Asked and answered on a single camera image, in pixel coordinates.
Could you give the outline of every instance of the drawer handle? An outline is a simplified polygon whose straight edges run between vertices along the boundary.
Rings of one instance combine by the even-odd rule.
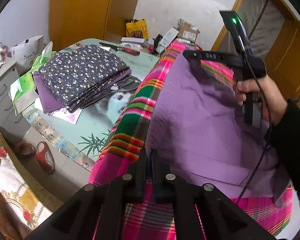
[[[2,90],[2,92],[0,93],[0,96],[3,95],[3,93],[7,90],[7,86],[6,84],[3,84],[2,88],[0,88],[0,91]]]
[[[19,118],[19,120],[17,120],[17,121],[13,121],[13,123],[18,123],[18,122],[20,122],[20,121],[21,121],[21,119],[22,119],[22,115],[20,115],[20,118]]]
[[[5,110],[5,111],[8,111],[8,110],[11,109],[12,106],[13,106],[13,103],[11,102],[11,105],[10,105],[9,107],[6,107],[4,110]]]

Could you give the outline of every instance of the gray cabinet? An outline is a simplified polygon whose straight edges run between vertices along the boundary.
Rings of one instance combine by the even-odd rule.
[[[11,146],[18,144],[30,128],[22,114],[16,116],[8,95],[10,85],[19,78],[15,63],[8,58],[0,69],[0,132]]]

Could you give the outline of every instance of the purple fleece blanket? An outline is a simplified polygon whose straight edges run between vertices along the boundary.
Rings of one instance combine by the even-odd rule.
[[[267,128],[266,122],[261,130],[248,127],[233,90],[181,54],[159,94],[146,152],[158,149],[175,174],[197,185],[210,182],[237,198],[261,156]],[[277,163],[276,151],[268,150],[244,197],[280,197],[289,177]]]

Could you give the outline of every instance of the cardboard box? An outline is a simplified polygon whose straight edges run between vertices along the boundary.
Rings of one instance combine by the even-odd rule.
[[[194,27],[190,23],[183,22],[179,27],[177,37],[195,42],[199,33],[198,27]]]

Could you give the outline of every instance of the human hand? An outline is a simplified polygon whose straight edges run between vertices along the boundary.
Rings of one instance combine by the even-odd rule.
[[[282,96],[275,82],[268,75],[263,78],[259,78],[258,81],[268,102],[271,122],[273,125],[277,125],[286,112],[288,103]],[[236,81],[234,78],[233,90],[235,91],[237,103],[240,106],[242,106],[243,102],[246,100],[245,93],[260,92],[258,84],[254,79]],[[259,95],[262,99],[262,117],[264,120],[269,121],[269,113],[268,109],[266,108],[265,99],[261,93],[259,93]]]

